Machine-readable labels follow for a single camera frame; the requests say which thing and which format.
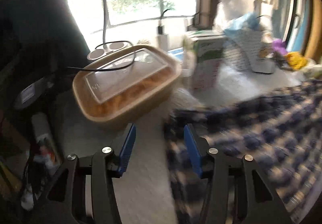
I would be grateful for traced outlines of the green white carton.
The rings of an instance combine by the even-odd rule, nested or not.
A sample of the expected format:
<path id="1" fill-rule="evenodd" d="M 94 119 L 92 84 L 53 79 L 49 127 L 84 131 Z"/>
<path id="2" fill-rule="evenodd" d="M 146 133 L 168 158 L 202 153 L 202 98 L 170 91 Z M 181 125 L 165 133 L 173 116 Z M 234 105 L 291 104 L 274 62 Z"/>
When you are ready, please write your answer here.
<path id="1" fill-rule="evenodd" d="M 192 75 L 192 88 L 206 90 L 215 86 L 220 65 L 223 60 L 224 35 L 193 37 L 192 50 L 195 67 Z"/>

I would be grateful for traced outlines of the spray can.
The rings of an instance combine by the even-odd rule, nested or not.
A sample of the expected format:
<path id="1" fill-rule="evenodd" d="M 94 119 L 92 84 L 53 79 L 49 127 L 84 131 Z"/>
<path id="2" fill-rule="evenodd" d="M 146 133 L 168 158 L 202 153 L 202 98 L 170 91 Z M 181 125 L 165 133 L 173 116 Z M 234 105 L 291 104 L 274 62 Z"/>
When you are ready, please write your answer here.
<path id="1" fill-rule="evenodd" d="M 35 134 L 35 140 L 39 147 L 40 155 L 36 156 L 36 161 L 45 164 L 50 176 L 58 170 L 62 159 L 55 145 L 49 123 L 44 113 L 37 113 L 32 116 L 32 125 Z"/>

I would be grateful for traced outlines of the yellow plastic bag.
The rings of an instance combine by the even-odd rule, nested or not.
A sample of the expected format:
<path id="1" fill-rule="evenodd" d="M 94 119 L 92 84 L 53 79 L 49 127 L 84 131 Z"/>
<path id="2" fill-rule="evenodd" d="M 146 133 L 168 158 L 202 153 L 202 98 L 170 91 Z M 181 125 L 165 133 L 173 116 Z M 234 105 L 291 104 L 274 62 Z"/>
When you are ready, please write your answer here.
<path id="1" fill-rule="evenodd" d="M 288 65 L 295 71 L 298 71 L 308 64 L 308 60 L 298 52 L 289 52 L 286 55 Z"/>

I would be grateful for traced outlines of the brown food container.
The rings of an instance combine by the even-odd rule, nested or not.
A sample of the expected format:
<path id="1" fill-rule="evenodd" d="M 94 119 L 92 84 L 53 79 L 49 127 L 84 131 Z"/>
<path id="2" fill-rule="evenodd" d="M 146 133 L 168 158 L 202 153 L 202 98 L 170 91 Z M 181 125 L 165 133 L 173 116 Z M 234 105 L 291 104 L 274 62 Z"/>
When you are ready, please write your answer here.
<path id="1" fill-rule="evenodd" d="M 82 68 L 72 89 L 89 121 L 117 129 L 166 100 L 181 70 L 180 61 L 167 52 L 135 45 Z"/>

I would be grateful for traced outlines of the white yellow mug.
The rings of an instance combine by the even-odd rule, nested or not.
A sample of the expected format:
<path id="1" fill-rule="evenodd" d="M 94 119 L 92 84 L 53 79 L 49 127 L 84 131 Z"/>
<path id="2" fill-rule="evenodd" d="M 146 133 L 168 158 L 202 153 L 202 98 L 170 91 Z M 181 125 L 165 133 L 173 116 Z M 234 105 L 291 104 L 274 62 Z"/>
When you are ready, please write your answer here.
<path id="1" fill-rule="evenodd" d="M 273 50 L 271 47 L 262 46 L 255 55 L 253 64 L 251 65 L 252 71 L 270 75 L 276 70 L 276 63 L 273 59 Z"/>

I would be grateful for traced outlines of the blue plaid pants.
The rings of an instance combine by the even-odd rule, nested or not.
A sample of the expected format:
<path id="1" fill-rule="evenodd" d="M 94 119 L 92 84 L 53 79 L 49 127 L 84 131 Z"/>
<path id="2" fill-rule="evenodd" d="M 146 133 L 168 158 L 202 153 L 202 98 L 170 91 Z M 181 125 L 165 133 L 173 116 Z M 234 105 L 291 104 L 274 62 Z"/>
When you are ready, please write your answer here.
<path id="1" fill-rule="evenodd" d="M 251 155 L 282 200 L 291 223 L 321 180 L 321 81 L 280 88 L 215 110 L 174 110 L 164 125 L 169 178 L 179 223 L 200 223 L 207 179 L 194 171 L 184 140 L 199 137 L 226 155 Z"/>

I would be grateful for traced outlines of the white perforated basket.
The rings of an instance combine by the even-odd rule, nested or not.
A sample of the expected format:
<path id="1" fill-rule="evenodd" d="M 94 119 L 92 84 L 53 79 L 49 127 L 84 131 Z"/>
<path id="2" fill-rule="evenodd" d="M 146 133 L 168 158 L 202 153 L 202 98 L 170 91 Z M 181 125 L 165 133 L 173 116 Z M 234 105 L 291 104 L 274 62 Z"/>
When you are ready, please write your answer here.
<path id="1" fill-rule="evenodd" d="M 262 31 L 243 28 L 226 37 L 225 63 L 236 71 L 253 71 L 261 49 Z"/>

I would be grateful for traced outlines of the teal curtain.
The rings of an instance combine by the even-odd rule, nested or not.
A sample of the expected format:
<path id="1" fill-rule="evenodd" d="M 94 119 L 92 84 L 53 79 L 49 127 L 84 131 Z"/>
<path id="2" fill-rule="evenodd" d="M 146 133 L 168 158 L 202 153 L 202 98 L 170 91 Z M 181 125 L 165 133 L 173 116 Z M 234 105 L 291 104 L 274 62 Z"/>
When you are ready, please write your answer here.
<path id="1" fill-rule="evenodd" d="M 1 79 L 74 77 L 89 49 L 67 0 L 1 0 Z"/>

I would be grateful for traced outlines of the purple cloth item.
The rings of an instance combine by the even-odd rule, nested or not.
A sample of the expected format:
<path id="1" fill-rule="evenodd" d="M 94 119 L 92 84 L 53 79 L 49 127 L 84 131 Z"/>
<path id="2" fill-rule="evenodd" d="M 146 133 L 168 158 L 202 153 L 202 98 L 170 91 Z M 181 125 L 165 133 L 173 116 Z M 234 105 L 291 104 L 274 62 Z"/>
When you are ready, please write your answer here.
<path id="1" fill-rule="evenodd" d="M 288 53 L 287 50 L 286 50 L 285 41 L 283 41 L 281 39 L 273 40 L 272 49 L 273 49 L 274 52 L 277 52 L 282 56 L 285 56 Z"/>

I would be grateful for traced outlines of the white plastic bag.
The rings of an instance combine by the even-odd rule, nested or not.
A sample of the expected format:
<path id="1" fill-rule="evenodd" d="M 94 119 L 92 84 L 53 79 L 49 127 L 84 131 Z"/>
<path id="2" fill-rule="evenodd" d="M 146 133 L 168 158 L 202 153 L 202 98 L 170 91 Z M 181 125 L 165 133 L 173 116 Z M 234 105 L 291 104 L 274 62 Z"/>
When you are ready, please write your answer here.
<path id="1" fill-rule="evenodd" d="M 212 29 L 216 32 L 223 32 L 234 19 L 242 17 L 246 10 L 243 0 L 219 0 Z"/>

